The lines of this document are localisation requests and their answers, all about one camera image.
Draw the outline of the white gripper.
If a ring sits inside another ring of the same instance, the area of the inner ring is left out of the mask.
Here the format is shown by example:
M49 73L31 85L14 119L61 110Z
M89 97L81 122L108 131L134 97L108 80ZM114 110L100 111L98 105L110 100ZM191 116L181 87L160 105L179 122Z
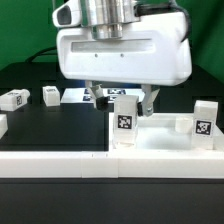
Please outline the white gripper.
M192 73L185 30L181 12L143 16L126 24L118 39L95 40L88 28L62 29L57 34L60 69L68 79L86 80L97 110L107 110L109 98L96 81L142 84L138 116L149 117L160 91L156 85L177 85Z

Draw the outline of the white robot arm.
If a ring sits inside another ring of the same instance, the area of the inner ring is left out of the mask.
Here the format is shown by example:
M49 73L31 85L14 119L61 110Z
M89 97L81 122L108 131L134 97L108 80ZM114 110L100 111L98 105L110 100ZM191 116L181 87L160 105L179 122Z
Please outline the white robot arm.
M136 109L149 116L159 88L192 73L190 18L175 0L68 0L52 18L62 74L85 81L99 110L107 108L107 98L94 82L141 85L144 98Z

